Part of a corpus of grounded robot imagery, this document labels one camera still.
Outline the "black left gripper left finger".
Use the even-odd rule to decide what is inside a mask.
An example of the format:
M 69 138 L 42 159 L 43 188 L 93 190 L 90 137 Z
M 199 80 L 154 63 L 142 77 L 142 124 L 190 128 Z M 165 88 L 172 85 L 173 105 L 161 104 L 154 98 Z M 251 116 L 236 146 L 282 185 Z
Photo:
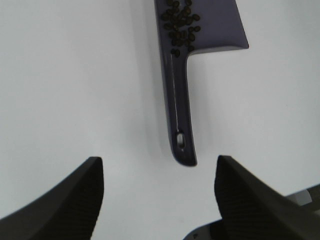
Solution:
M 0 220 L 2 240 L 89 240 L 104 197 L 101 157 L 89 157 L 36 200 Z

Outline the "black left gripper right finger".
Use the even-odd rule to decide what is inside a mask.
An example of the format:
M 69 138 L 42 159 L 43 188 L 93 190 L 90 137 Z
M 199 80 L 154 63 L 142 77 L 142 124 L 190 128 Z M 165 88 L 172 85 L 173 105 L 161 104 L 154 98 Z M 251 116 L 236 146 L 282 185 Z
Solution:
M 319 215 L 266 185 L 235 159 L 220 155 L 214 195 L 230 240 L 318 240 Z

